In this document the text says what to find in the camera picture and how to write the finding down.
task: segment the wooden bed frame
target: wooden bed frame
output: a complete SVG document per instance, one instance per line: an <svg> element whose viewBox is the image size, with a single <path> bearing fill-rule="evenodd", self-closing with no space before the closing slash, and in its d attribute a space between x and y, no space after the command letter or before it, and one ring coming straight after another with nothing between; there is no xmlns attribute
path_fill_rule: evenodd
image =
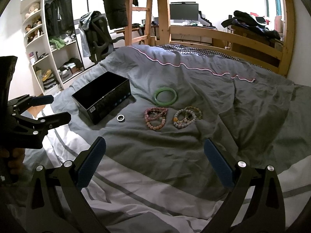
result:
<svg viewBox="0 0 311 233"><path fill-rule="evenodd" d="M169 12L169 0L158 0L158 11L159 11L159 32L160 40L156 40L156 37L151 36L151 12L152 12L152 0L147 0L147 7L133 7L133 0L126 0L127 5L127 16L129 23L132 22L132 12L133 11L146 11L146 29L145 35L132 38L132 29L130 27L125 28L125 45L129 46L132 43L144 41L145 44L150 46L155 45L165 45L165 44L180 44L189 47L197 47L215 50L222 52L229 56L237 57L244 59L250 63L254 63L262 66L263 68L270 69L271 71L287 76L290 63L292 60L292 53L294 48L294 39L295 39L295 13L293 0L284 0L284 13L285 13L285 30L283 35L283 51L279 51L273 47L270 47L266 44L252 40L250 38L228 33L217 30L211 30L202 27L193 27L193 26L171 26L170 25L170 12ZM208 37L213 40L221 40L228 43L236 43L242 46L247 46L253 50L265 53L277 60L280 61L279 66L273 66L269 63L266 63L262 60L250 57L243 53L232 51L230 49L209 46L204 44L196 44L190 42L175 42L171 41L171 34L182 34L182 35L192 35L200 37Z"/></svg>

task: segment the office chair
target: office chair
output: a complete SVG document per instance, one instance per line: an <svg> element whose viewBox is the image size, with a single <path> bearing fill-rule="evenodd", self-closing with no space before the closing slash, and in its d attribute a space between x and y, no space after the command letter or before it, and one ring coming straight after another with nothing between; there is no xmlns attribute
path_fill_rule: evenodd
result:
<svg viewBox="0 0 311 233"><path fill-rule="evenodd" d="M85 31L90 49L90 60L97 64L114 51L113 43L124 39L124 36L112 39L108 31L107 19L99 11L92 14L89 29Z"/></svg>

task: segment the silver screw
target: silver screw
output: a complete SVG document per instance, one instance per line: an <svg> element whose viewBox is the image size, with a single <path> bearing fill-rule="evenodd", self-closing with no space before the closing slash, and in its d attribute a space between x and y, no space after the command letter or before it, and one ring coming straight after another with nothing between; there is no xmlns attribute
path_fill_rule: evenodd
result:
<svg viewBox="0 0 311 233"><path fill-rule="evenodd" d="M43 169L43 166L40 165L40 166L37 166L36 171L40 172L42 169Z"/></svg>
<svg viewBox="0 0 311 233"><path fill-rule="evenodd" d="M269 171L273 172L274 171L274 167L273 166L268 166L267 167Z"/></svg>
<svg viewBox="0 0 311 233"><path fill-rule="evenodd" d="M65 167L70 167L73 163L70 161L70 160L67 160L65 163L64 163L64 166Z"/></svg>
<svg viewBox="0 0 311 233"><path fill-rule="evenodd" d="M245 167L245 166L246 166L246 163L245 163L244 161L239 161L239 162L238 162L238 165L239 165L240 167Z"/></svg>

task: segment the ladder rung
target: ladder rung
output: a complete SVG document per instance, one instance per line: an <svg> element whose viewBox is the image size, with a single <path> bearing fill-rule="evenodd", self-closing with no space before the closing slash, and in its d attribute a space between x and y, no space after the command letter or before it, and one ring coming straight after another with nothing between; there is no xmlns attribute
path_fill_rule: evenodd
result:
<svg viewBox="0 0 311 233"><path fill-rule="evenodd" d="M132 43L136 43L136 42L139 42L139 41L142 41L142 40L146 40L147 39L147 35L143 35L143 36L140 36L140 37L135 37L132 39Z"/></svg>
<svg viewBox="0 0 311 233"><path fill-rule="evenodd" d="M149 8L144 7L133 7L132 11L149 11Z"/></svg>

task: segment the green bracelet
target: green bracelet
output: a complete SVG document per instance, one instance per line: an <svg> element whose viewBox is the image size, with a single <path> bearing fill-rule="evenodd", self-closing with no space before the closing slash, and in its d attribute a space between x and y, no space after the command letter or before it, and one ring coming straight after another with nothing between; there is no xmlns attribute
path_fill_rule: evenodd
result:
<svg viewBox="0 0 311 233"><path fill-rule="evenodd" d="M170 102L160 102L158 101L156 98L158 97L158 95L161 93L161 92L164 92L164 91L170 91L174 94L174 99L171 100ZM153 99L154 101L156 102L156 104L158 106L161 106L161 107L165 107L165 106L169 106L169 105L172 105L176 99L177 99L177 94L176 94L176 91L174 89L171 89L171 88L159 88L158 90L155 91L154 95L153 95Z"/></svg>

